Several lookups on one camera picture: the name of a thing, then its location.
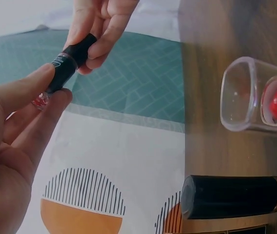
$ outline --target black stripe pattern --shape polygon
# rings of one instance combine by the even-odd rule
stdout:
[[[167,199],[160,214],[158,214],[157,221],[154,223],[155,234],[180,233],[182,231],[182,216],[179,215],[181,212],[180,202],[181,191]],[[175,206],[176,209],[169,216],[169,212],[172,211]]]
[[[92,169],[61,171],[45,186],[43,197],[107,214],[125,214],[121,192],[105,175]]]

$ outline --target lipstick cap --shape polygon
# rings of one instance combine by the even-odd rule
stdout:
[[[91,45],[97,41],[96,37],[93,34],[88,34],[81,42],[75,45],[69,45],[63,53],[71,56],[78,68],[82,66],[88,59],[88,50]]]

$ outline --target hand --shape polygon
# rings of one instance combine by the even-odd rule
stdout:
[[[41,156],[72,99],[69,90],[61,90],[42,112],[31,104],[54,72],[47,64],[24,79],[0,86],[0,234],[16,233],[20,227]]]
[[[82,41],[88,33],[98,41],[89,48],[89,59],[80,67],[88,74],[100,67],[122,36],[139,0],[74,0],[74,20],[65,47]]]

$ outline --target fingernail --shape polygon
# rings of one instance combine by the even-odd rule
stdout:
[[[50,71],[51,68],[52,68],[52,65],[50,63],[46,63],[43,66],[39,67],[37,69],[37,72],[47,72],[47,71]]]

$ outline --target finger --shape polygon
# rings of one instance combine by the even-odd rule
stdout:
[[[89,74],[89,73],[92,72],[92,69],[88,68],[85,64],[83,64],[83,65],[79,68],[78,72],[79,72],[81,75],[87,75],[87,74]]]
[[[54,73],[54,66],[45,64],[26,78],[0,85],[0,107],[4,116],[25,107],[46,90]]]
[[[122,36],[129,19],[130,15],[113,16],[102,37],[89,48],[89,58],[95,59],[109,53]]]
[[[65,47],[81,42],[93,26],[96,7],[93,0],[74,0],[74,19]]]
[[[11,115],[4,124],[3,142],[12,144],[39,113],[40,110],[30,103]]]
[[[72,93],[69,90],[63,89],[54,93],[33,124],[13,142],[12,146],[28,155],[35,167],[40,162],[62,112],[71,100]]]
[[[88,59],[86,61],[86,66],[89,68],[89,69],[96,69],[96,68],[99,68],[101,65],[103,65],[104,61],[106,60],[106,58],[108,57],[108,54],[105,54],[105,55],[102,55],[98,58],[95,58],[95,59]]]

